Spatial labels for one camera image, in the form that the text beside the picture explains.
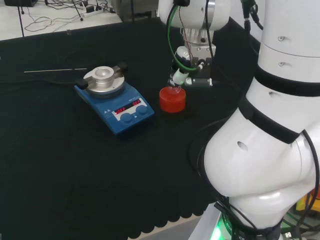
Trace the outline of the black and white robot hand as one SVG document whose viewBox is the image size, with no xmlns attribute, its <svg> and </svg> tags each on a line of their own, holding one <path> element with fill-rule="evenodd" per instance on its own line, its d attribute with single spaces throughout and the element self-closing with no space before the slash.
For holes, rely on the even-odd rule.
<svg viewBox="0 0 320 240">
<path fill-rule="evenodd" d="M 186 46 L 179 46 L 174 54 L 168 86 L 176 91 L 185 87 L 212 87 L 212 59 L 192 56 Z"/>
</svg>

